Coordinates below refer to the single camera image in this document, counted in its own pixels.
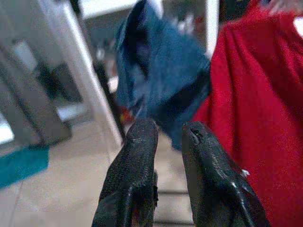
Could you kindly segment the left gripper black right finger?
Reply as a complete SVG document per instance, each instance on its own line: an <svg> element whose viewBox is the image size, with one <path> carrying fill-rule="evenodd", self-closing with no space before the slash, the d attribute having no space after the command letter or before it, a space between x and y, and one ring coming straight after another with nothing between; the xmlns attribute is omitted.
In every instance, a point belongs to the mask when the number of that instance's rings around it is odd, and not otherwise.
<svg viewBox="0 0 303 227"><path fill-rule="evenodd" d="M271 227L248 172L203 123L183 125L182 158L195 227Z"/></svg>

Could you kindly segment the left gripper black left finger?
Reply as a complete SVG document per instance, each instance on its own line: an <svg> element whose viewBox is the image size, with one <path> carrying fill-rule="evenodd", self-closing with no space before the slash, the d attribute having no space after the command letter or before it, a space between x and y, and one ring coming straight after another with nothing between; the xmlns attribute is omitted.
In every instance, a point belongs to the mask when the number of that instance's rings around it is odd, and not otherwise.
<svg viewBox="0 0 303 227"><path fill-rule="evenodd" d="M154 160L158 129L136 120L108 168L91 227L152 227L158 203Z"/></svg>

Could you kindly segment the red shirt with print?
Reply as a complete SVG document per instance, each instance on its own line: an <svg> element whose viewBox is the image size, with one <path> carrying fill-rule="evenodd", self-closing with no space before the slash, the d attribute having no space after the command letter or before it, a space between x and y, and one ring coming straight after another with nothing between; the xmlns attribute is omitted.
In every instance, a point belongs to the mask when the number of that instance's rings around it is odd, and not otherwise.
<svg viewBox="0 0 303 227"><path fill-rule="evenodd" d="M204 122L249 172L272 227L303 227L303 13L270 14L250 0L212 55Z"/></svg>

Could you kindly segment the teal floor mat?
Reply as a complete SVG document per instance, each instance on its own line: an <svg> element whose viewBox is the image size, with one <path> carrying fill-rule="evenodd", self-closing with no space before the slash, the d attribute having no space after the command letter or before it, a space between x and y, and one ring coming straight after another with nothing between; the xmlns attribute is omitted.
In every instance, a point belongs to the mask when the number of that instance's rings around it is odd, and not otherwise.
<svg viewBox="0 0 303 227"><path fill-rule="evenodd" d="M48 164L49 147L25 147L1 156L0 189L46 170Z"/></svg>

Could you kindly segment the blue denim garment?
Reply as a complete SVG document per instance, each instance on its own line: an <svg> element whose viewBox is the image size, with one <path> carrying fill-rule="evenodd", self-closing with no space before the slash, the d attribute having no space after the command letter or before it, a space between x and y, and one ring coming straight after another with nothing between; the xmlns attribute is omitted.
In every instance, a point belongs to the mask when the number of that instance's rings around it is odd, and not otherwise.
<svg viewBox="0 0 303 227"><path fill-rule="evenodd" d="M181 150L182 125L210 92L210 60L195 38L139 0L116 37L117 103L135 118L152 118Z"/></svg>

